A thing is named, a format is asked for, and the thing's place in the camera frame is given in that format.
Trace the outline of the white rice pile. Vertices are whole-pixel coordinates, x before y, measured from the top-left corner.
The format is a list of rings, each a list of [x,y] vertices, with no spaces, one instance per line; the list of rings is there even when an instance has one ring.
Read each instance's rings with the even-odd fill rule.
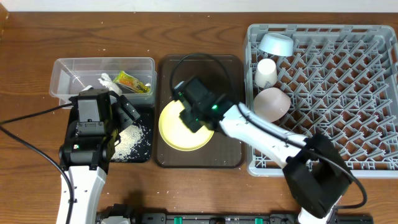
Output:
[[[120,133],[121,142],[115,147],[112,162],[141,163],[150,158],[152,140],[150,129],[137,124]]]

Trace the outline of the white tissue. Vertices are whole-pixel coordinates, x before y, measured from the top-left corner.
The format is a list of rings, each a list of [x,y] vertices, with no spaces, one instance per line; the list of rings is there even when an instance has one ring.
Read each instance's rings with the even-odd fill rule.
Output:
[[[120,87],[118,87],[116,83],[113,82],[113,80],[109,77],[107,73],[102,73],[98,81],[108,90],[114,91],[118,95],[122,95],[123,91],[120,89]]]

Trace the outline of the yellow plate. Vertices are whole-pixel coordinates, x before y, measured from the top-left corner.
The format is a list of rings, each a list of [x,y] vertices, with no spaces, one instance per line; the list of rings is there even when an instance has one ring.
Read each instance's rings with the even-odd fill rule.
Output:
[[[168,103],[159,117],[159,133],[170,147],[179,151],[194,151],[207,144],[213,137],[214,131],[202,126],[193,133],[179,117],[183,109],[184,106],[180,101]]]

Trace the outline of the green orange snack wrapper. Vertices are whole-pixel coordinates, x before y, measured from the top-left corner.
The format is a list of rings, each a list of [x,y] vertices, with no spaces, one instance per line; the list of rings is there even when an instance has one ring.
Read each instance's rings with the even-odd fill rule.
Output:
[[[137,78],[130,76],[125,71],[120,71],[113,83],[119,84],[124,88],[127,88],[134,93],[148,93],[150,92],[150,86],[143,84]]]

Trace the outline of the pink bowl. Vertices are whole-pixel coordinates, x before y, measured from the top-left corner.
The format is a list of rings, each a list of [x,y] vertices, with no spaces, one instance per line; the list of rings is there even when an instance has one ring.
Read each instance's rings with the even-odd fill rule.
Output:
[[[255,114],[269,122],[283,117],[288,112],[290,105],[290,97],[274,87],[262,90],[254,98]]]

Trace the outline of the white paper cup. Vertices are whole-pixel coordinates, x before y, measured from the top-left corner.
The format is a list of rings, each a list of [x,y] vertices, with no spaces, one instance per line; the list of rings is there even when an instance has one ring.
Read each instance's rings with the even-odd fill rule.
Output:
[[[270,88],[277,82],[276,63],[269,58],[258,62],[254,75],[254,83],[259,88]]]

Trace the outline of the light blue bowl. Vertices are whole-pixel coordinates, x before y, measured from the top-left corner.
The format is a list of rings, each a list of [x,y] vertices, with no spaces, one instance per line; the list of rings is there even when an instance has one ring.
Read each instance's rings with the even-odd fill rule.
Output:
[[[267,33],[263,36],[258,48],[267,54],[289,57],[293,55],[294,41],[286,35]]]

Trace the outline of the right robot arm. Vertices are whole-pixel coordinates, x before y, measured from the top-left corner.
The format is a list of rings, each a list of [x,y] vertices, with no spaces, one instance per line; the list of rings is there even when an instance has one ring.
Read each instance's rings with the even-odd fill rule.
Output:
[[[254,147],[282,169],[290,192],[301,207],[299,223],[327,223],[355,181],[333,143],[322,134],[306,137],[287,131],[225,96],[176,99],[183,105],[180,118],[191,131],[202,126],[221,131]]]

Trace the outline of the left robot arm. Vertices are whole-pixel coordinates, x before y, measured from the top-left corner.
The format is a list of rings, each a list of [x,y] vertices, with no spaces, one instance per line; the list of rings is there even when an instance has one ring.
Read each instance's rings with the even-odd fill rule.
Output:
[[[140,114],[124,96],[105,89],[70,97],[64,143],[59,149],[62,193],[57,223],[96,223],[98,202],[120,134]]]

